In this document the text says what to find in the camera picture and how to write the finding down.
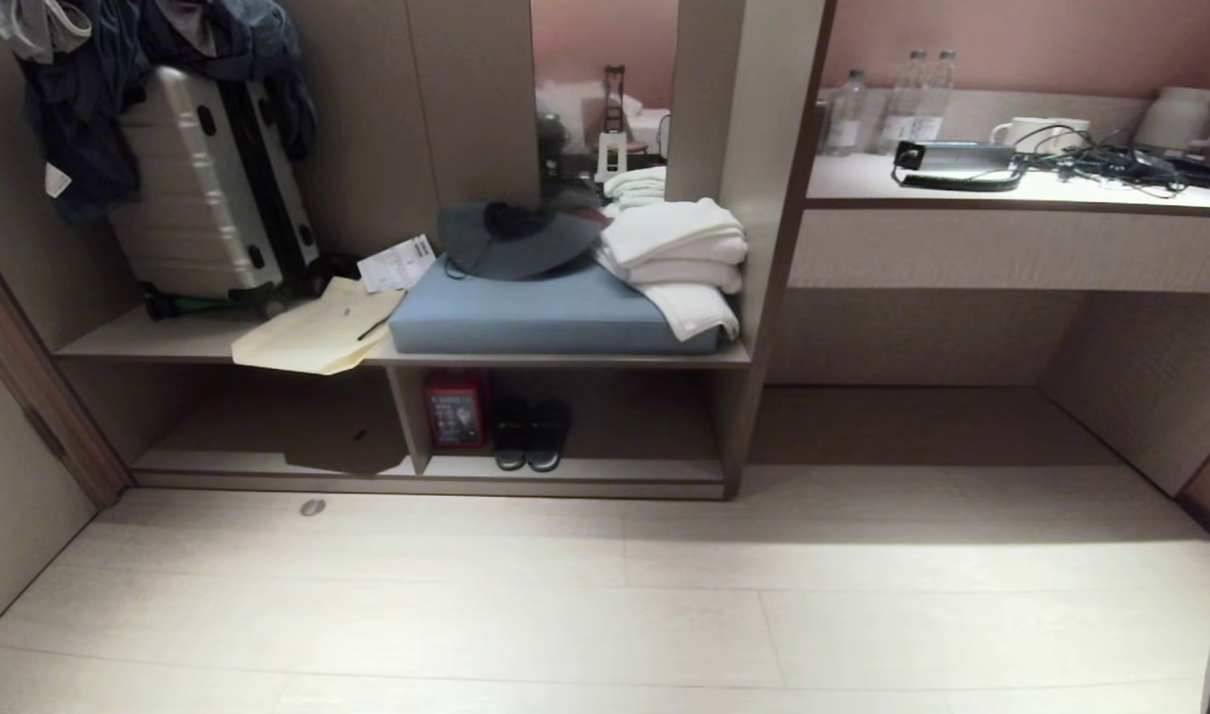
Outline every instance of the yellow envelope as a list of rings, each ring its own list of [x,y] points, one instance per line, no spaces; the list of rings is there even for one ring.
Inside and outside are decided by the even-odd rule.
[[[234,340],[234,363],[313,375],[352,370],[388,338],[384,321],[402,303],[403,294],[403,289],[369,294],[359,281],[333,278],[322,298]]]

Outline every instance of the seat cushion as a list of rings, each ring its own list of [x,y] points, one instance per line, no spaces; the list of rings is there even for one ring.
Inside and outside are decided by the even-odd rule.
[[[407,355],[709,355],[719,339],[714,329],[681,342],[655,304],[590,257],[525,281],[454,278],[438,258],[388,328]]]

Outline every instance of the mirror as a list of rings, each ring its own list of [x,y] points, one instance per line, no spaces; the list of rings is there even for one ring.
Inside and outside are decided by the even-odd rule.
[[[666,163],[680,0],[530,0],[542,194]]]

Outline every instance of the cabinet door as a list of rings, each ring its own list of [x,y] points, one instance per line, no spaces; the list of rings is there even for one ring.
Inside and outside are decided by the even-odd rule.
[[[93,512],[0,379],[0,615]]]

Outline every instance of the electric kettle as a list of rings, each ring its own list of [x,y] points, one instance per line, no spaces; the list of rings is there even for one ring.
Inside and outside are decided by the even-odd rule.
[[[1166,86],[1147,109],[1135,144],[1175,154],[1210,148],[1210,91]]]

